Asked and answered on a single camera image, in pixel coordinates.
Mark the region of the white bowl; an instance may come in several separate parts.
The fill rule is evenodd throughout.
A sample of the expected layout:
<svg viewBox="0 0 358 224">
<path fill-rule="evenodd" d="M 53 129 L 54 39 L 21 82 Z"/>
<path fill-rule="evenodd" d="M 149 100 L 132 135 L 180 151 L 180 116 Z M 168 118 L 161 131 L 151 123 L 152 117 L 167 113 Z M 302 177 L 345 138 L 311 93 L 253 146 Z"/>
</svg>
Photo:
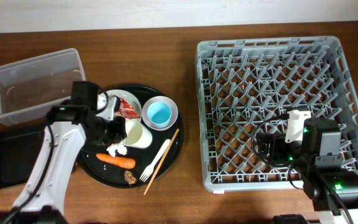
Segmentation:
<svg viewBox="0 0 358 224">
<path fill-rule="evenodd" d="M 149 108 L 149 106 L 152 104 L 152 103 L 155 103 L 155 102 L 164 102 L 166 104 L 169 105 L 169 107 L 171 108 L 172 110 L 172 116 L 170 118 L 170 122 L 169 124 L 165 127 L 165 128 L 156 128 L 151 122 L 150 120 L 148 119 L 148 116 L 147 116 L 147 110 Z M 169 129 L 171 126 L 173 126 L 173 124 L 176 122 L 177 118 L 178 118 L 178 115 L 179 115 L 179 112 L 178 112 L 178 108 L 175 104 L 175 102 L 173 100 L 171 100 L 170 98 L 166 97 L 166 96 L 155 96 L 155 97 L 152 97 L 151 99 L 149 99 L 143 106 L 142 108 L 142 120 L 143 122 L 148 126 L 150 127 L 151 129 L 154 129 L 156 131 L 165 131 L 167 129 Z"/>
</svg>

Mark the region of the light blue cup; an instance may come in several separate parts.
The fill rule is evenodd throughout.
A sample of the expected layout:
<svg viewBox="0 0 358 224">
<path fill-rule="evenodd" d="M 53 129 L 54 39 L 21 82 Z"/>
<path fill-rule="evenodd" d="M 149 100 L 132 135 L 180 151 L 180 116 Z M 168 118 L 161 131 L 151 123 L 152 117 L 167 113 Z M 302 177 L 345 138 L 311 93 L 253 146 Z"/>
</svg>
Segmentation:
<svg viewBox="0 0 358 224">
<path fill-rule="evenodd" d="M 164 102 L 155 102 L 149 106 L 147 116 L 156 128 L 161 129 L 169 124 L 172 110 L 169 105 Z"/>
</svg>

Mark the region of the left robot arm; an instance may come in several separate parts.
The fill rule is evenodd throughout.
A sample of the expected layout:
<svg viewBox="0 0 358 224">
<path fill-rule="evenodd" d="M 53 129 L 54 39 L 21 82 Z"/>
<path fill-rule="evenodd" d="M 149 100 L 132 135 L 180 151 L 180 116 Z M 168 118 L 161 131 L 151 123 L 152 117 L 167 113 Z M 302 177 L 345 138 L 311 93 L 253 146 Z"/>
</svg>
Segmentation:
<svg viewBox="0 0 358 224">
<path fill-rule="evenodd" d="M 126 137 L 125 119 L 116 117 L 116 97 L 89 81 L 73 82 L 71 97 L 45 116 L 44 140 L 30 177 L 0 223 L 66 223 L 65 193 L 76 158 L 89 144 Z"/>
</svg>

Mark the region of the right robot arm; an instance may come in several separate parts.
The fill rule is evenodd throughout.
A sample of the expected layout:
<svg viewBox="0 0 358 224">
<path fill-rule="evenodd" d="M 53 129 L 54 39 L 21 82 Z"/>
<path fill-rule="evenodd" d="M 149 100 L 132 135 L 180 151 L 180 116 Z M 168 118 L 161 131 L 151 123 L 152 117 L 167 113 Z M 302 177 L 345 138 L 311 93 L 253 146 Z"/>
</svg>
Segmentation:
<svg viewBox="0 0 358 224">
<path fill-rule="evenodd" d="M 299 140 L 254 130 L 251 148 L 274 167 L 287 167 L 301 177 L 302 191 L 311 199 L 320 223 L 358 223 L 358 175 L 342 167 L 341 132 L 337 122 L 307 118 Z"/>
</svg>

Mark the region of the red snack wrapper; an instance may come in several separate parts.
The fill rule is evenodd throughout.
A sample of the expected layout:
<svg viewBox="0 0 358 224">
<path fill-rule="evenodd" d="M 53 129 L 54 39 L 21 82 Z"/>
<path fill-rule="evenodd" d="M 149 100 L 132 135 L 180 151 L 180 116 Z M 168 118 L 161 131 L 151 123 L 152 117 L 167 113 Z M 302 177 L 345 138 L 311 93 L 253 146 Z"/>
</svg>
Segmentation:
<svg viewBox="0 0 358 224">
<path fill-rule="evenodd" d="M 116 105 L 114 106 L 114 115 L 122 116 L 125 119 L 139 119 L 140 115 L 135 108 L 125 99 L 116 97 Z"/>
</svg>

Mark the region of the wooden chopstick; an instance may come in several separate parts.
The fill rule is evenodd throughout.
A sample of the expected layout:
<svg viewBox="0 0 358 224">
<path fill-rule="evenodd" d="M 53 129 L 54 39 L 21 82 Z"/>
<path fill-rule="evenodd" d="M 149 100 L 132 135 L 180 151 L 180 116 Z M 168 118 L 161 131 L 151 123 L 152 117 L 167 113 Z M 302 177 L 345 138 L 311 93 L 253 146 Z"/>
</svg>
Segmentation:
<svg viewBox="0 0 358 224">
<path fill-rule="evenodd" d="M 144 191 L 144 195 L 146 195 L 146 193 L 148 192 L 150 186 L 152 185 L 152 182 L 154 181 L 155 177 L 157 176 L 157 174 L 158 174 L 158 172 L 159 172 L 159 170 L 160 170 L 160 168 L 161 168 L 161 166 L 162 166 L 162 164 L 163 164 L 163 162 L 164 162 L 164 160 L 165 160 L 165 158 L 166 158 L 166 156 L 167 156 L 167 154 L 168 154 L 168 152 L 169 152 L 171 146 L 173 145 L 173 142 L 174 142 L 174 140 L 176 139 L 176 137 L 177 137 L 179 131 L 180 131 L 179 129 L 177 129 L 177 130 L 175 131 L 173 137 L 170 139 L 170 143 L 169 143 L 167 149 L 165 150 L 163 156 L 161 157 L 161 159 L 160 159 L 160 160 L 157 162 L 157 164 L 155 165 L 153 174 L 150 176 L 151 179 L 149 180 L 149 183 L 148 183 L 148 185 L 147 185 L 147 187 L 146 187 L 146 189 L 145 189 L 145 191 Z"/>
</svg>

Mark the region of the white plastic fork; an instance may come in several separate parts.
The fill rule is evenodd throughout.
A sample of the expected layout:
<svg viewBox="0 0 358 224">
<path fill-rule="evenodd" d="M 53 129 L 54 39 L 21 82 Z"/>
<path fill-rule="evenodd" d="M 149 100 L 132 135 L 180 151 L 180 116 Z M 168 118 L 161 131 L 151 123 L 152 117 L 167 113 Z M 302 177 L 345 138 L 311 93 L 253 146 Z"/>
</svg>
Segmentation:
<svg viewBox="0 0 358 224">
<path fill-rule="evenodd" d="M 163 142 L 163 144 L 161 145 L 160 149 L 158 150 L 158 153 L 154 157 L 153 161 L 144 169 L 144 171 L 141 174 L 139 180 L 145 182 L 153 174 L 155 165 L 157 164 L 157 162 L 163 156 L 163 154 L 164 154 L 165 150 L 167 149 L 169 143 L 170 143 L 170 139 L 166 139 Z"/>
</svg>

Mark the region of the cream white cup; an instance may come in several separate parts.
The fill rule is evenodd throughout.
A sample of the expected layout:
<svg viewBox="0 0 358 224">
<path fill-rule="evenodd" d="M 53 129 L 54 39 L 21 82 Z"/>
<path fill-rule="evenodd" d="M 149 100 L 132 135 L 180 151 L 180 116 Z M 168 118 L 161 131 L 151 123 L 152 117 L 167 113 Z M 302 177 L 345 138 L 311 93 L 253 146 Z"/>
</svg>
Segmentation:
<svg viewBox="0 0 358 224">
<path fill-rule="evenodd" d="M 145 149 L 151 145 L 152 134 L 139 120 L 127 120 L 125 129 L 127 136 L 122 141 L 125 146 Z"/>
</svg>

